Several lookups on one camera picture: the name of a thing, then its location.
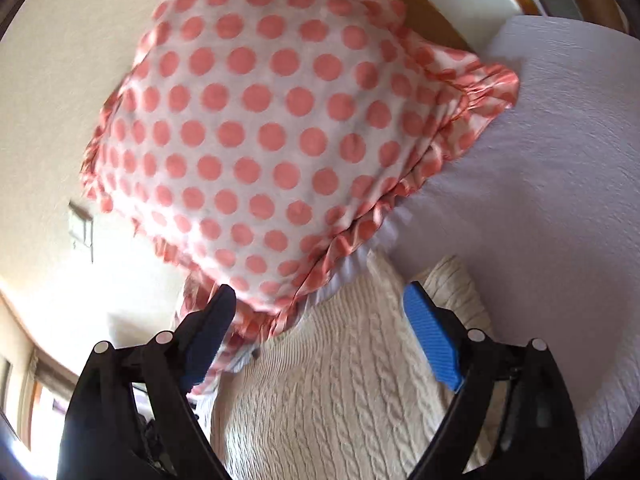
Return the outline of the white wall switch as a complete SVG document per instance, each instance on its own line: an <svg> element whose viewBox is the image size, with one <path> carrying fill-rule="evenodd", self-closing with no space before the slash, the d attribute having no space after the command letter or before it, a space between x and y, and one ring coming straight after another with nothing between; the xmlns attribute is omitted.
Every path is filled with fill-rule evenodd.
<svg viewBox="0 0 640 480"><path fill-rule="evenodd" d="M88 262L93 263L93 216L88 209L75 202L68 202L67 232L70 234L73 250Z"/></svg>

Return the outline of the pink polka dot pillow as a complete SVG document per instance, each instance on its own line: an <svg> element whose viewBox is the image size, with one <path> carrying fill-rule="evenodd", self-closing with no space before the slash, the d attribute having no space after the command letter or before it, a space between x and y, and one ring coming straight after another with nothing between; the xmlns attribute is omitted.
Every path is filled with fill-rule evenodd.
<svg viewBox="0 0 640 480"><path fill-rule="evenodd" d="M288 330L401 197L474 144L518 76L432 44L399 0L160 0L81 167L211 295L239 298L195 393Z"/></svg>

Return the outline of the window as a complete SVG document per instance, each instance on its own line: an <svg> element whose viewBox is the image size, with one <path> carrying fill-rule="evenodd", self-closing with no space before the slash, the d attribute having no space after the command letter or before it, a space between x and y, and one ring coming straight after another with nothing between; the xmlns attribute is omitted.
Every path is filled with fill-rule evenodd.
<svg viewBox="0 0 640 480"><path fill-rule="evenodd" d="M54 479L77 377L39 348L26 366L1 360L1 477Z"/></svg>

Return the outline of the lavender bed sheet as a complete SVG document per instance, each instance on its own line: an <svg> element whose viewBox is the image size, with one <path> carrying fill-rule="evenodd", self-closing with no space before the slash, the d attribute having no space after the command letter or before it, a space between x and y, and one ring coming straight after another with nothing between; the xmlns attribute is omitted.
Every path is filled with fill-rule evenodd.
<svg viewBox="0 0 640 480"><path fill-rule="evenodd" d="M579 429L582 479L639 474L639 43L584 22L520 16L491 55L518 105L422 193L400 254L441 261L422 287L500 344L542 340ZM466 468L488 461L498 382Z"/></svg>

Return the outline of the beige cable knit sweater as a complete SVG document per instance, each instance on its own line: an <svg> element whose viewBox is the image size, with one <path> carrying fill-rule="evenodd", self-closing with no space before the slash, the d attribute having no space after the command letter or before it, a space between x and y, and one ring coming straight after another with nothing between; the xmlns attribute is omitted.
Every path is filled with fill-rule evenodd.
<svg viewBox="0 0 640 480"><path fill-rule="evenodd" d="M235 479L405 479L451 402L380 253L221 379L210 440Z"/></svg>

